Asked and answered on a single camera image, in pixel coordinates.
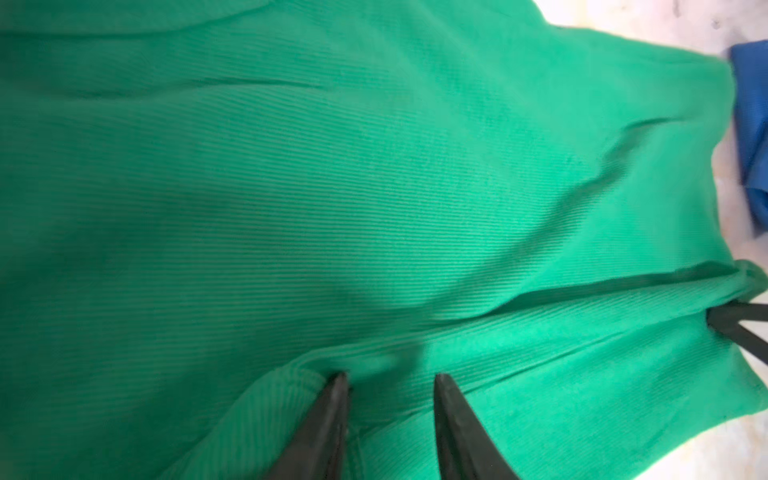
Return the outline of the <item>blue tank top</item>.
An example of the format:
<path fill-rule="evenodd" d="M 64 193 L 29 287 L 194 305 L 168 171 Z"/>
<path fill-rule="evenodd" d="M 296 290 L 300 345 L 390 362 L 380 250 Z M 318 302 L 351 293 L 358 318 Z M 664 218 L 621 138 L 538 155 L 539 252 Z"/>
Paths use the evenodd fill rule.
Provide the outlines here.
<path fill-rule="evenodd" d="M 767 41 L 729 50 L 736 82 L 734 121 L 742 185 L 757 227 L 767 230 Z"/>

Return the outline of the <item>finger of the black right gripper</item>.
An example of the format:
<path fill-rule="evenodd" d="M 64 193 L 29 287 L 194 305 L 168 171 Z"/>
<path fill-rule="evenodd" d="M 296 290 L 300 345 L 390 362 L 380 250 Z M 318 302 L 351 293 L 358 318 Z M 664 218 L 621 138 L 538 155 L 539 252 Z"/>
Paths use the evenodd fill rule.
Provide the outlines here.
<path fill-rule="evenodd" d="M 763 364 L 767 364 L 767 341 L 745 328 L 742 321 L 767 322 L 767 306 L 764 304 L 731 301 L 709 308 L 706 322 L 709 328 L 745 349 Z"/>

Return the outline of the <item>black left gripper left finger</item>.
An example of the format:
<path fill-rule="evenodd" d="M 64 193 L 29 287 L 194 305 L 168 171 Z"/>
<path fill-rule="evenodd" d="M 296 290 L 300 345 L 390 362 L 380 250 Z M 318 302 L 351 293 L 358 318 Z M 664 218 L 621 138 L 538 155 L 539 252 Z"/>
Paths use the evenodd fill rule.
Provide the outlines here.
<path fill-rule="evenodd" d="M 340 479 L 348 433 L 349 399 L 347 374 L 334 374 L 265 479 Z"/>

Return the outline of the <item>green tank top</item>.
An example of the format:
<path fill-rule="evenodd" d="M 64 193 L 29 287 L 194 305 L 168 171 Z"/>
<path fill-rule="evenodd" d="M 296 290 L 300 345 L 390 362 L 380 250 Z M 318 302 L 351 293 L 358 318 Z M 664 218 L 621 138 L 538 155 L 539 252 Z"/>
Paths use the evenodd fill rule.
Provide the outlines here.
<path fill-rule="evenodd" d="M 336 373 L 347 479 L 435 479 L 451 375 L 525 479 L 767 406 L 710 308 L 722 60 L 531 1 L 5 1 L 1 475 L 261 479 Z"/>

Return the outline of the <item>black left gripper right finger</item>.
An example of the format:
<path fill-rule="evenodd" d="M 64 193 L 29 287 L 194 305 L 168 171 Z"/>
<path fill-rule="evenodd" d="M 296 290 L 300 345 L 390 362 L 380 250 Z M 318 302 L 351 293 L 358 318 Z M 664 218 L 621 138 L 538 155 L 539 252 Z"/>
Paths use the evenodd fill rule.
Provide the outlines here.
<path fill-rule="evenodd" d="M 519 480 L 477 418 L 456 381 L 434 379 L 434 425 L 443 480 Z"/>

